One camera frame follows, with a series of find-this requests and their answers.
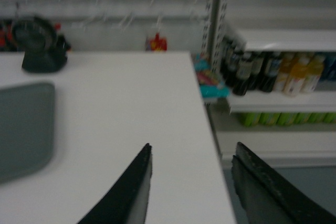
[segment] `black object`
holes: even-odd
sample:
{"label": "black object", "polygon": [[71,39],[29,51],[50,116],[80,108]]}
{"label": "black object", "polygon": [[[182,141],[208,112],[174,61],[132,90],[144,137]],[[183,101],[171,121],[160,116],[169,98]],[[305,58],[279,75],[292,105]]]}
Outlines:
{"label": "black object", "polygon": [[236,81],[232,89],[233,94],[240,96],[246,94],[252,69],[252,59],[250,57],[251,53],[246,52],[238,63]]}
{"label": "black object", "polygon": [[152,147],[146,144],[106,195],[78,224],[145,223]]}
{"label": "black object", "polygon": [[255,90],[258,86],[258,77],[261,72],[261,68],[263,66],[265,53],[256,53],[254,52],[252,55],[253,62],[252,62],[252,70],[250,78],[248,79],[248,87],[247,90]]}
{"label": "black object", "polygon": [[225,84],[230,88],[232,88],[236,82],[238,63],[242,58],[242,56],[243,56],[242,51],[235,50],[229,58],[229,63],[227,65],[227,78]]}
{"label": "black object", "polygon": [[232,163],[236,193],[250,223],[336,223],[335,216],[300,192],[240,142]]}
{"label": "black object", "polygon": [[229,62],[229,58],[231,56],[231,54],[233,53],[234,47],[236,47],[236,45],[233,45],[233,40],[224,37],[223,39],[224,44],[224,50],[223,50],[223,58],[222,61],[220,63],[220,70],[219,72],[222,74],[223,79],[225,80],[227,78],[227,65]]}
{"label": "black object", "polygon": [[0,183],[44,167],[54,149],[55,86],[0,90]]}
{"label": "black object", "polygon": [[39,17],[17,20],[12,34],[15,43],[25,51],[22,68],[26,71],[56,72],[66,64],[66,49],[56,44],[56,31],[48,21]]}
{"label": "black object", "polygon": [[282,59],[279,52],[274,52],[266,59],[264,71],[262,73],[259,90],[270,93],[273,90],[277,79]]}

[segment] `snack bag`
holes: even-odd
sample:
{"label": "snack bag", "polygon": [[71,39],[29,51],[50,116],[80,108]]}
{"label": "snack bag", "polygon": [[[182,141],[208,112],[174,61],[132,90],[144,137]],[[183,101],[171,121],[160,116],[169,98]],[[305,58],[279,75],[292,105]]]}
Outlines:
{"label": "snack bag", "polygon": [[160,37],[159,33],[154,38],[146,39],[146,51],[167,51],[167,38]]}

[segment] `beverage cooler shelf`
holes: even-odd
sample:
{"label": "beverage cooler shelf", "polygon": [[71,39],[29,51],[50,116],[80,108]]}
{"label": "beverage cooler shelf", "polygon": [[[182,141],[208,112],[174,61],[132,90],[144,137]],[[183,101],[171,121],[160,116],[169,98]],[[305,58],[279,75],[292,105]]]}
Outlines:
{"label": "beverage cooler shelf", "polygon": [[225,25],[246,51],[335,51],[335,21],[230,18]]}
{"label": "beverage cooler shelf", "polygon": [[282,92],[249,91],[240,97],[230,94],[232,112],[336,112],[335,91],[315,91],[292,98]]}
{"label": "beverage cooler shelf", "polygon": [[292,126],[243,126],[238,114],[229,114],[226,104],[212,104],[209,118],[215,132],[224,168],[231,167],[237,142],[258,152],[273,167],[336,165],[335,126],[307,123]]}

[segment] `hanging merchandise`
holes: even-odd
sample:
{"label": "hanging merchandise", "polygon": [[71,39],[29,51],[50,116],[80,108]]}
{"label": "hanging merchandise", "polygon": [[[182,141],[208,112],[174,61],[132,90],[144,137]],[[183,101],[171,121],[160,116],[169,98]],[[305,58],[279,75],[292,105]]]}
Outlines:
{"label": "hanging merchandise", "polygon": [[284,87],[284,94],[290,95],[292,97],[295,97],[299,94],[304,80],[306,79],[307,72],[308,72],[308,65],[309,59],[306,57],[301,57],[296,63],[292,70],[290,71],[290,74],[288,76],[286,85]]}
{"label": "hanging merchandise", "polygon": [[155,34],[155,38],[146,39],[146,51],[167,51],[167,39],[160,37],[159,33]]}
{"label": "hanging merchandise", "polygon": [[279,52],[273,52],[271,56],[268,57],[266,60],[264,72],[261,76],[261,82],[259,86],[261,91],[269,93],[273,90],[281,62],[282,59]]}
{"label": "hanging merchandise", "polygon": [[252,53],[252,69],[251,75],[248,79],[247,90],[255,90],[258,86],[258,77],[260,75],[261,67],[265,59],[265,52],[253,52]]}
{"label": "hanging merchandise", "polygon": [[236,95],[245,95],[248,87],[248,79],[251,75],[252,59],[251,53],[245,52],[238,63],[236,73],[236,81],[234,83],[232,93]]}
{"label": "hanging merchandise", "polygon": [[293,52],[285,52],[282,57],[282,63],[280,65],[279,74],[274,84],[274,91],[282,91],[285,87],[287,78],[292,68],[292,61],[294,58]]}

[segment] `product package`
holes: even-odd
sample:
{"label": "product package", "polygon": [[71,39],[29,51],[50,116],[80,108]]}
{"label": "product package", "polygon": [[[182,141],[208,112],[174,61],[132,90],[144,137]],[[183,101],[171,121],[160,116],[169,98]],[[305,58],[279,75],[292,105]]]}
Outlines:
{"label": "product package", "polygon": [[307,123],[311,113],[298,113],[294,119],[294,124],[304,124]]}
{"label": "product package", "polygon": [[250,127],[259,123],[261,113],[241,113],[240,122],[243,126]]}
{"label": "product package", "polygon": [[146,39],[146,51],[167,51],[167,38],[160,37],[159,33],[154,38]]}
{"label": "product package", "polygon": [[194,69],[203,98],[224,98],[229,95],[229,89],[223,81],[213,73],[208,63],[208,55],[192,55]]}
{"label": "product package", "polygon": [[336,52],[319,52],[318,54],[326,58],[320,80],[336,81]]}
{"label": "product package", "polygon": [[262,113],[259,123],[263,125],[275,125],[280,117],[280,113]]}
{"label": "product package", "polygon": [[325,118],[326,113],[311,113],[310,117],[308,118],[308,123],[321,123]]}
{"label": "product package", "polygon": [[281,126],[293,125],[297,115],[298,113],[281,113],[277,121],[277,124]]}

